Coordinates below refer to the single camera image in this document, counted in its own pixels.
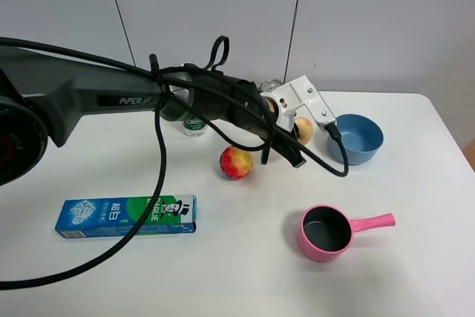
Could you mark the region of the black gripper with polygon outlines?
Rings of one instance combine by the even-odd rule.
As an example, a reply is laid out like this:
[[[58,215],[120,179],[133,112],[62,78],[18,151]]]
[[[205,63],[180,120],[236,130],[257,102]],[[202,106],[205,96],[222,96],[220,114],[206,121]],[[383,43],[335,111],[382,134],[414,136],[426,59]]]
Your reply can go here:
[[[218,119],[254,134],[263,141],[261,165],[268,163],[270,146],[276,146],[277,153],[293,168],[299,168],[307,162],[301,151],[293,147],[295,130],[285,134],[283,129],[277,129],[277,114],[272,113],[268,101],[261,96],[255,83],[228,76],[223,76],[218,83],[219,92],[224,96]]]

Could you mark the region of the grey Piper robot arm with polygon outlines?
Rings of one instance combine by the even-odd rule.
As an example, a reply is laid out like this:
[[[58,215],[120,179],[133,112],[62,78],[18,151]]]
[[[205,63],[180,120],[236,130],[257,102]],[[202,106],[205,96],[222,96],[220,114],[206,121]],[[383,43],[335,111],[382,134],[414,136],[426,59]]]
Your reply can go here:
[[[169,122],[223,120],[263,140],[294,167],[304,158],[274,128],[277,109],[255,83],[211,64],[134,66],[80,51],[19,39],[1,40],[1,182],[29,172],[48,143],[66,144],[87,115],[158,111]]]

